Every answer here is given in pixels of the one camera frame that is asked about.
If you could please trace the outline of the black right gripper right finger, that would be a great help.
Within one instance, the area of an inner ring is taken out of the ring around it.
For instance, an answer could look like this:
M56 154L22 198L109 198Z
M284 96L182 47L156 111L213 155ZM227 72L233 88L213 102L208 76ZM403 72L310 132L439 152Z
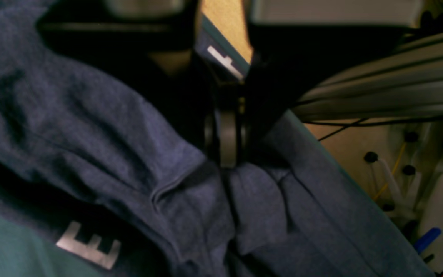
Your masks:
M245 0L253 61L221 96L221 165L236 166L297 100L354 65L385 56L420 0Z

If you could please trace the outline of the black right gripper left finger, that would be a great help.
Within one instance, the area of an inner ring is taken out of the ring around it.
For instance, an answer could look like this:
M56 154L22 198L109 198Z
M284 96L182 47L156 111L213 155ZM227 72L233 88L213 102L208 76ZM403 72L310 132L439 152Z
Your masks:
M153 103L220 164L216 79L195 52L198 0L58 0L37 21L54 52L103 70Z

